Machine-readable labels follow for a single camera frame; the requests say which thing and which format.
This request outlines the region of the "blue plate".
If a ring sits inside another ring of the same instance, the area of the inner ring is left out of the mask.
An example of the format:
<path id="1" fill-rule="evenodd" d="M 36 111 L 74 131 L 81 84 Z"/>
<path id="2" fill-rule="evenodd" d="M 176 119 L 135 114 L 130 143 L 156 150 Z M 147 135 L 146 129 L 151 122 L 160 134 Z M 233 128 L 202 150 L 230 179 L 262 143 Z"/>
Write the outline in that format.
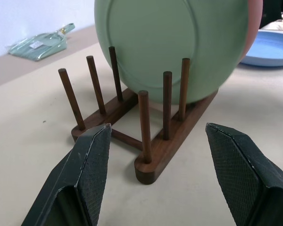
<path id="1" fill-rule="evenodd" d="M 259 31 L 241 63 L 261 67 L 282 67 L 283 33 Z"/>

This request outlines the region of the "wooden dish rack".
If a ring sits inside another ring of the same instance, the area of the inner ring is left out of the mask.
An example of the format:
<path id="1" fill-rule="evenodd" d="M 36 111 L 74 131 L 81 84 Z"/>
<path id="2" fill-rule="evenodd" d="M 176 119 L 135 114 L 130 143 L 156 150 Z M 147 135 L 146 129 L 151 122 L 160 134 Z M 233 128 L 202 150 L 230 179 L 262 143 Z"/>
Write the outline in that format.
<path id="1" fill-rule="evenodd" d="M 71 136 L 73 140 L 77 140 L 87 129 L 104 123 L 113 125 L 137 105 L 140 112 L 142 140 L 139 141 L 115 129 L 112 130 L 112 137 L 142 152 L 134 161 L 135 175 L 139 182 L 150 185 L 161 175 L 217 93 L 213 92 L 195 103 L 187 103 L 190 59 L 183 58 L 178 112 L 175 115 L 171 114 L 172 73 L 166 71 L 163 73 L 163 128 L 154 138 L 151 138 L 148 92 L 143 90 L 134 93 L 130 89 L 122 90 L 116 50 L 113 46 L 109 47 L 109 54 L 117 95 L 104 103 L 94 57 L 87 56 L 98 110 L 86 119 L 81 115 L 66 69 L 58 70 L 77 122 L 71 130 Z"/>

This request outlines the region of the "white box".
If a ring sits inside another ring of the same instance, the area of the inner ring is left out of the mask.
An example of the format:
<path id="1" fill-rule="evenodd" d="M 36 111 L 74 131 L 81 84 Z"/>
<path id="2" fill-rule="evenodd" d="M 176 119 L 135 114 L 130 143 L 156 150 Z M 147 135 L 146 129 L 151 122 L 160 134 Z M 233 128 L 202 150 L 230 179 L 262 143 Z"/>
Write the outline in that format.
<path id="1" fill-rule="evenodd" d="M 283 33 L 283 14 L 282 18 L 276 20 L 274 22 L 270 22 L 269 24 L 260 28 L 261 31 L 268 31 L 268 32 L 282 32 Z"/>

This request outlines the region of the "pink plate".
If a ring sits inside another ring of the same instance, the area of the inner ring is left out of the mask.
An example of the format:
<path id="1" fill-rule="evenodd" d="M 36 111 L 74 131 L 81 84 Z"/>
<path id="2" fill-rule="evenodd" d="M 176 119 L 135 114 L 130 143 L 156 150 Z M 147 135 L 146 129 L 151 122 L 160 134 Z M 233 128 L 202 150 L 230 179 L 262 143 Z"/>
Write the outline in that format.
<path id="1" fill-rule="evenodd" d="M 248 4 L 248 30 L 244 50 L 240 57 L 241 62 L 250 50 L 259 30 L 263 12 L 263 0 L 247 0 Z"/>

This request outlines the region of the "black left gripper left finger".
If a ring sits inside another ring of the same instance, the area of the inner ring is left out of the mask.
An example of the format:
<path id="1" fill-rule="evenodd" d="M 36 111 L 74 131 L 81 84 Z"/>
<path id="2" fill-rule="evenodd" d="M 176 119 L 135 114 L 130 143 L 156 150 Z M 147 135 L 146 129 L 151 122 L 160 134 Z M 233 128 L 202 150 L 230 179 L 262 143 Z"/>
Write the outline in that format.
<path id="1" fill-rule="evenodd" d="M 21 226 L 97 226 L 112 128 L 85 131 L 52 169 Z"/>

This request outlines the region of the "green plate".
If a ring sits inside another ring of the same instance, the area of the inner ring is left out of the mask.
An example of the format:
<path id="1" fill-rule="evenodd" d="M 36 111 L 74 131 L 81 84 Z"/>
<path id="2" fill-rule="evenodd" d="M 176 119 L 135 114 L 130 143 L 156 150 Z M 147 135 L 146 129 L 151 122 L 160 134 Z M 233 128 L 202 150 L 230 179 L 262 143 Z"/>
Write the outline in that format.
<path id="1" fill-rule="evenodd" d="M 116 50 L 119 76 L 132 91 L 163 100 L 163 73 L 172 73 L 179 103 L 182 60 L 190 60 L 187 102 L 216 91 L 245 46 L 248 0 L 95 0 L 97 36 L 105 58 Z"/>

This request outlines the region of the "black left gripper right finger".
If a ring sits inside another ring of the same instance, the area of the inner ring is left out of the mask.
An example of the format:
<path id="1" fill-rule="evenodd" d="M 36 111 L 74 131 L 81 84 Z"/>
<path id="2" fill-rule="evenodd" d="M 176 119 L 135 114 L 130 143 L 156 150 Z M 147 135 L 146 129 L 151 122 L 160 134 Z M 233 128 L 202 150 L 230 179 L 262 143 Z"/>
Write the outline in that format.
<path id="1" fill-rule="evenodd" d="M 205 131 L 236 226 L 283 226 L 283 171 L 247 134 L 215 123 Z"/>

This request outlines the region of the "green dustpan in plastic wrap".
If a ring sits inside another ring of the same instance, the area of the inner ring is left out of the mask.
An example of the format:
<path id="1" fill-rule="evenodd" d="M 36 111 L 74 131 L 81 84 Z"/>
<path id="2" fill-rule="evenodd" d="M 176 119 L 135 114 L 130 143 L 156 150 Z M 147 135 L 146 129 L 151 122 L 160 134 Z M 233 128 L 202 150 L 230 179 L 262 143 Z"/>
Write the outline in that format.
<path id="1" fill-rule="evenodd" d="M 54 32 L 41 33 L 25 38 L 12 45 L 8 53 L 35 62 L 40 61 L 65 50 L 67 48 L 66 34 L 73 29 L 75 29 L 75 25 L 69 23 Z"/>

